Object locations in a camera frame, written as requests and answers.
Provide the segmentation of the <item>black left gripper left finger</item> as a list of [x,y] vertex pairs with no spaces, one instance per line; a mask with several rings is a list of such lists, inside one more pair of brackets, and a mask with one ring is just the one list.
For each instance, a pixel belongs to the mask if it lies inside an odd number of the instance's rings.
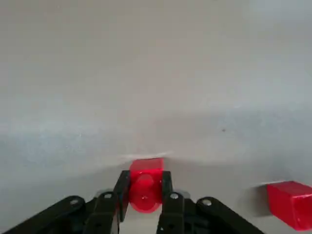
[[112,190],[86,202],[68,196],[7,230],[8,234],[118,234],[129,203],[130,171],[124,170]]

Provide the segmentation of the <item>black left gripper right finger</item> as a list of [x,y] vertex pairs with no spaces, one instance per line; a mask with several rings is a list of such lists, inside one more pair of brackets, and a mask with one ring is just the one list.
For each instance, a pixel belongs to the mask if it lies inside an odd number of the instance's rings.
[[214,197],[196,202],[173,190],[171,172],[162,172],[162,212],[158,234],[262,234],[263,232]]

